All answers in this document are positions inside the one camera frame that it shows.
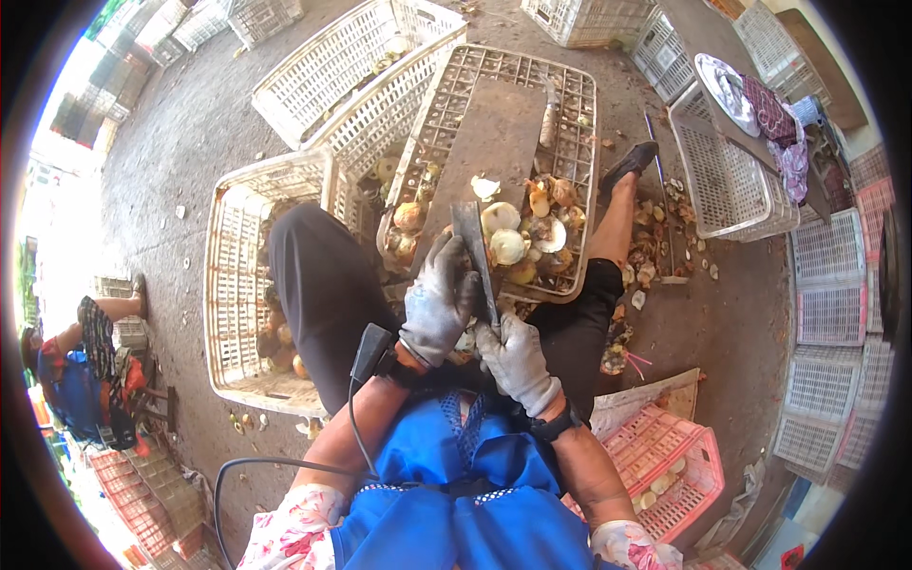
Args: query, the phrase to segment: sandal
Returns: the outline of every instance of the sandal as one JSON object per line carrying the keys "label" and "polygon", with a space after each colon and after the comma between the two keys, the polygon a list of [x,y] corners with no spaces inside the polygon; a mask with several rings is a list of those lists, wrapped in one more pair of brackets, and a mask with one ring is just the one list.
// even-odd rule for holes
{"label": "sandal", "polygon": [[657,154],[658,143],[654,140],[641,142],[630,149],[630,152],[602,177],[602,181],[598,184],[598,203],[608,206],[608,203],[611,202],[611,191],[614,190],[617,181],[624,178],[624,175],[628,172],[642,174],[643,170],[652,163]]}
{"label": "sandal", "polygon": [[146,317],[149,316],[149,303],[146,300],[146,276],[142,273],[137,273],[133,276],[133,293],[140,294],[140,312],[139,318],[146,320]]}

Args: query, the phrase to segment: black pants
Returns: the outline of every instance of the black pants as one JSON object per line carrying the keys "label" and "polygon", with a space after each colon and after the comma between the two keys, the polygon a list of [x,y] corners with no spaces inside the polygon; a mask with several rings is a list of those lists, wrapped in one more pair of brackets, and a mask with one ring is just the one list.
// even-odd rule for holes
{"label": "black pants", "polygon": [[[331,414],[347,402],[349,372],[361,333],[375,323],[395,334],[399,321],[386,304],[377,272],[348,229],[315,204],[302,204],[273,227],[269,260],[288,326],[310,378]],[[579,296],[542,304],[529,316],[538,327],[548,371],[588,419],[593,386],[617,299],[621,272],[605,259],[589,261]],[[445,376],[460,375],[453,367]]]}

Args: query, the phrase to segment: crate handle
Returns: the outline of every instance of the crate handle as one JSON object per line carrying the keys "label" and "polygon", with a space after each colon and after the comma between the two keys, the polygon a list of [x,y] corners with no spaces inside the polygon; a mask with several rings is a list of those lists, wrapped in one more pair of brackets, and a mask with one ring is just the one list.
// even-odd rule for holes
{"label": "crate handle", "polygon": [[425,20],[430,20],[431,22],[437,22],[437,17],[434,14],[432,14],[430,12],[425,12],[424,10],[421,10],[420,8],[415,10],[415,14],[417,14],[418,16],[421,16]]}

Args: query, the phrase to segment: gray work glove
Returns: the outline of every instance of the gray work glove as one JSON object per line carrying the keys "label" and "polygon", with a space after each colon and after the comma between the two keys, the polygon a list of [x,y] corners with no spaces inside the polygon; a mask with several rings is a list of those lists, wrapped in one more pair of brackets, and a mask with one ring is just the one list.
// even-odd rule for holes
{"label": "gray work glove", "polygon": [[475,344],[497,387],[522,404],[530,418],[542,413],[561,389],[560,379],[548,374],[538,329],[515,313],[501,316],[500,337],[490,325],[476,325]]}
{"label": "gray work glove", "polygon": [[463,271],[461,236],[444,232],[405,294],[405,325],[399,340],[429,368],[443,364],[469,324],[475,293],[481,282],[477,271]]}

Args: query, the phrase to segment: sitting woman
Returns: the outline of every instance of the sitting woman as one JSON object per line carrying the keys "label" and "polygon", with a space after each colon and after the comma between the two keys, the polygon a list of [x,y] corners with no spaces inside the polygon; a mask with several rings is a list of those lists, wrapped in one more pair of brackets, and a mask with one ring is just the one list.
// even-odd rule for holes
{"label": "sitting woman", "polygon": [[108,426],[116,440],[110,447],[125,450],[136,445],[111,333],[121,318],[145,319],[147,312],[146,283],[140,274],[133,279],[129,299],[84,297],[77,322],[56,337],[45,341],[32,327],[23,331],[23,363],[38,378],[54,415],[77,440],[102,444],[98,428]]}

